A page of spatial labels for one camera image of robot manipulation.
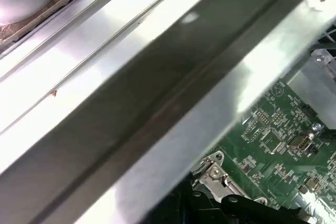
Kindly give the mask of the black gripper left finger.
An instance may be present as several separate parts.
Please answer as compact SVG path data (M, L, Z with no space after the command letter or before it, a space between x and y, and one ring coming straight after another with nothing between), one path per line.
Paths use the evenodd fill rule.
M219 204L205 193L194 190L195 179L191 173L167 195L165 223L225 223Z

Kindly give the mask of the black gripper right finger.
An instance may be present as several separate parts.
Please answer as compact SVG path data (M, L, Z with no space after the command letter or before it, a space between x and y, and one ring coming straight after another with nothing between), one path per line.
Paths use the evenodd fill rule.
M222 211L234 223L302 223L293 210L276 210L240 195L224 197Z

